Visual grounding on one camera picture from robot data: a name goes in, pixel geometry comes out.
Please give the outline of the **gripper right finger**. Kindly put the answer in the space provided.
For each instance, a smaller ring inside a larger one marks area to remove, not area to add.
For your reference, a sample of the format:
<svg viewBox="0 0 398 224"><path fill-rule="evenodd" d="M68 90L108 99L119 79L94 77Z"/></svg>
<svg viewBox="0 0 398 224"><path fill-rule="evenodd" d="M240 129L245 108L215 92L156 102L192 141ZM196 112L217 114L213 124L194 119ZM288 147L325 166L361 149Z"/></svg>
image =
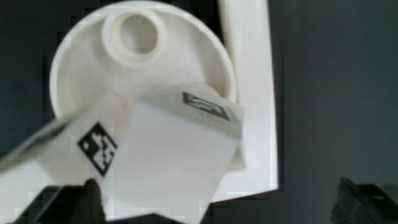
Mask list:
<svg viewBox="0 0 398 224"><path fill-rule="evenodd" d="M339 180L332 224L398 224L398 184Z"/></svg>

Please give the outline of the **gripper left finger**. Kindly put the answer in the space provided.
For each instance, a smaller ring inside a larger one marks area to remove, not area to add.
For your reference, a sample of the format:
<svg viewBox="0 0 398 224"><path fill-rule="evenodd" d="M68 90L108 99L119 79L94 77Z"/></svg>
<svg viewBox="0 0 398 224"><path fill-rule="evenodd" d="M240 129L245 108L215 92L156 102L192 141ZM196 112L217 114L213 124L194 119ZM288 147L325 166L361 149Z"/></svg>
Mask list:
<svg viewBox="0 0 398 224"><path fill-rule="evenodd" d="M16 224L107 224L96 180L89 179L82 185L46 186Z"/></svg>

